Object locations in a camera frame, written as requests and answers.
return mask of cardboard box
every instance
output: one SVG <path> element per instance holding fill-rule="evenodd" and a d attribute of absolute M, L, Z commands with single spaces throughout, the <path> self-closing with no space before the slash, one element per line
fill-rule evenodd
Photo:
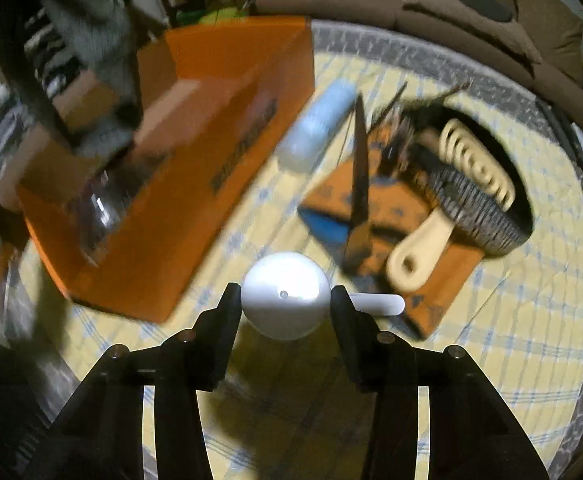
<path fill-rule="evenodd" d="M 302 18 L 251 18 L 170 31 L 138 58 L 145 116 L 137 154 L 171 156 L 105 240 L 99 265 L 81 253 L 63 207 L 91 176 L 94 161 L 49 141 L 31 157 L 18 198 L 41 259 L 65 296 L 162 322 L 312 95 L 313 43 Z"/>

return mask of white ball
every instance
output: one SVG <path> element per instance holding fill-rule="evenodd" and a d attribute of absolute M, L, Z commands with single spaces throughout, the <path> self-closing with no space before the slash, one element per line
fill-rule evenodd
<path fill-rule="evenodd" d="M 260 259 L 243 280 L 240 300 L 258 332 L 290 341 L 305 337 L 329 311 L 325 272 L 307 256 L 276 253 Z"/>

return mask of striped fabric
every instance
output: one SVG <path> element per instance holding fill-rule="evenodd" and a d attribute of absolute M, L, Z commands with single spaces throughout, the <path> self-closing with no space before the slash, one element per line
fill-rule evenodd
<path fill-rule="evenodd" d="M 342 54 L 316 54 L 317 91 L 335 78 L 358 83 L 367 113 L 389 100 L 399 83 L 407 95 L 441 91 L 433 80 Z M 463 345 L 511 407 L 546 465 L 567 430 L 583 382 L 583 194 L 557 146 L 484 102 L 461 94 L 449 100 L 497 132 L 517 163 L 532 202 L 530 240 L 504 258 L 483 261 L 467 280 L 439 329 L 425 342 L 441 350 Z M 236 208 L 169 322 L 162 326 L 68 306 L 44 294 L 33 247 L 22 280 L 38 302 L 41 321 L 59 352 L 82 378 L 113 343 L 132 349 L 160 344 L 216 306 L 227 282 L 240 282 L 265 254 L 299 251 L 316 260 L 332 283 L 353 285 L 312 237 L 295 210 L 305 193 L 351 151 L 353 125 L 344 124 L 310 177 L 268 162 Z M 399 319 L 380 321 L 402 334 Z M 363 463 L 373 396 L 358 394 L 343 369 L 328 322 L 303 340 L 268 340 L 241 324 L 226 380 L 199 393 L 214 478 L 355 479 Z M 427 389 L 420 390 L 417 478 L 427 477 Z M 153 452 L 153 391 L 146 389 L 144 443 Z"/>

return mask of white handle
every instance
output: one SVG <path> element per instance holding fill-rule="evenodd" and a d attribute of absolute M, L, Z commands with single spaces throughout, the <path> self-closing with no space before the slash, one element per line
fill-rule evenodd
<path fill-rule="evenodd" d="M 449 241 L 454 224 L 442 209 L 436 208 L 412 234 L 389 255 L 387 279 L 404 294 L 418 290 L 431 276 Z"/>
<path fill-rule="evenodd" d="M 398 294 L 363 294 L 355 292 L 349 295 L 351 302 L 359 312 L 372 316 L 398 316 L 405 310 L 405 300 Z"/>

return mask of screw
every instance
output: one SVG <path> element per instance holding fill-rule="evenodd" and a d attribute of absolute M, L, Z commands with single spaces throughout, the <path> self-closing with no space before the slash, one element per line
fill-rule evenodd
<path fill-rule="evenodd" d="M 396 336 L 386 330 L 376 334 L 376 341 L 383 345 L 391 345 L 395 340 Z"/>
<path fill-rule="evenodd" d="M 458 345 L 448 346 L 447 352 L 449 352 L 449 355 L 452 356 L 454 359 L 462 359 L 467 355 L 467 351 L 462 346 Z"/>
<path fill-rule="evenodd" d="M 129 349 L 125 345 L 116 344 L 110 346 L 110 348 L 107 350 L 107 355 L 112 359 L 118 359 L 119 357 L 124 356 L 128 352 Z"/>
<path fill-rule="evenodd" d="M 176 338 L 183 343 L 191 343 L 196 339 L 196 330 L 193 328 L 185 328 L 176 334 Z"/>

